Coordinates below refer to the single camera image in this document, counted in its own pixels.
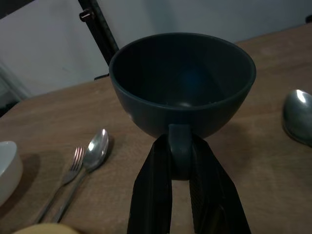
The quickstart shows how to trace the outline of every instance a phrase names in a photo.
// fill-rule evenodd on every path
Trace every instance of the table surface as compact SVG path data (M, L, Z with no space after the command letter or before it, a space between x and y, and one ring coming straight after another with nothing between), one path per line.
M289 91L312 93L312 24L238 45L255 61L256 82L207 141L237 187L253 234L311 233L312 150L286 136L281 110ZM0 207L1 234L31 224L76 146L87 146L101 128L114 137L112 154L82 184L62 223L88 234L126 233L133 183L154 139L131 122L104 78L28 99L0 119L0 141L17 143L24 166L19 186ZM187 181L173 181L171 233L194 233Z

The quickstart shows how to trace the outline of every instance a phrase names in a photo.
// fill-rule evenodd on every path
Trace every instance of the bowl rim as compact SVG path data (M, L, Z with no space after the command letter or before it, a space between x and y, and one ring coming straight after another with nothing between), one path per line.
M140 41L146 40L146 39L150 39L150 38L156 38L156 37L161 37L161 36L169 36L169 35L193 35L193 36L197 36L197 37L206 37L206 38L210 38L210 39L214 39L217 40L221 43L224 43L228 46L231 46L235 49L237 49L238 51L241 52L241 54L243 56L245 56L245 58L248 60L248 62L251 65L251 78L249 79L249 81L246 83L246 85L240 89L238 92L236 92L234 95L227 97L223 100L220 101L216 101L214 103L209 103L209 104L205 104L205 105L199 105L199 106L191 106L191 107L185 107L185 106L168 106L168 105L163 105L163 104L159 104L157 102L152 102L152 101L148 101L145 100L143 98L140 98L138 96L133 95L132 93L130 93L129 91L127 91L126 89L124 89L119 82L116 80L114 73L113 73L113 65L115 63L115 60L117 59L118 55L121 54L123 51L125 51L126 49L128 49L131 45L138 43ZM222 105L223 103L229 102L231 100L236 99L237 97L239 97L241 94L243 94L244 92L248 91L249 89L251 89L251 86L253 85L255 78L256 78L256 66L254 64L253 59L250 57L250 55L248 55L242 48L240 48L239 46L235 45L234 43L231 43L229 41L226 41L224 39L221 38L217 38L217 37L213 37L213 36L209 36L209 35L205 35L205 34L198 34L198 33L163 33L163 34L155 34L155 35L151 35L148 37L144 37L144 38L140 38L138 40L135 40L127 45L125 45L124 47L122 47L119 51L117 51L117 53L113 56L112 60L109 63L109 75L111 78L111 81L113 82L114 86L116 86L123 94L125 94L126 96L135 99L139 102L142 102L144 104L147 105L152 105L154 107L158 107L161 109L165 109L165 110L175 110L175 111L196 111L196 110L203 110L203 109L209 109L209 108L213 108L216 107L218 105Z
M15 159L15 157L17 156L16 152L17 152L17 145L14 141L8 140L8 141L2 141L0 142L0 147L4 144L10 144L13 145L14 147L14 153L13 156L10 158L9 162L7 163L7 165L4 167L4 169L1 171L0 169L0 177L8 170L8 168L12 165L13 160Z

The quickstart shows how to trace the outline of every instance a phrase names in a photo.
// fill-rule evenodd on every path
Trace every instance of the cup handle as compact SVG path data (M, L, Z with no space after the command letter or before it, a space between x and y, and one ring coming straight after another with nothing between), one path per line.
M187 124L170 124L168 142L172 156L171 178L190 179L192 162L192 132Z

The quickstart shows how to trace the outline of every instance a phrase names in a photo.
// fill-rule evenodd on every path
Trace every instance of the silverware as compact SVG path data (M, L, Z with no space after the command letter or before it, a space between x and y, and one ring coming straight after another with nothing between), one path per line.
M105 129L100 130L89 143L88 149L86 150L86 154L83 158L83 167L85 171L76 182L74 187L72 188L70 194L67 199L59 209L58 213L54 216L52 222L58 223L62 219L64 213L69 207L70 203L74 198L74 194L83 181L83 179L93 172L96 168L98 168L106 159L107 159L107 150L109 146L109 138L108 133Z
M293 139L312 147L312 96L301 90L290 92L283 108L283 127Z
M40 211L38 217L35 219L34 224L40 223L43 217L46 215L50 207L52 206L57 194L60 192L61 188L70 183L79 173L82 166L82 161L84 157L84 148L77 147L75 150L73 163L69 168L69 171L63 176L62 182L58 189L54 192L53 196L50 198L49 202L44 206L44 208Z

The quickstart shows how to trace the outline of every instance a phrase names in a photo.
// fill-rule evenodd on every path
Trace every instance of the fork handle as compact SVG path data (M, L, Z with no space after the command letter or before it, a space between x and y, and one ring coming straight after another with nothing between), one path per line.
M55 198L57 197L57 194L60 192L60 189L63 186L59 186L59 188L54 192L53 196L50 198L49 202L45 204L43 209L40 211L39 215L34 221L34 224L40 223L44 216L47 214L48 210L51 208L53 202L55 201Z

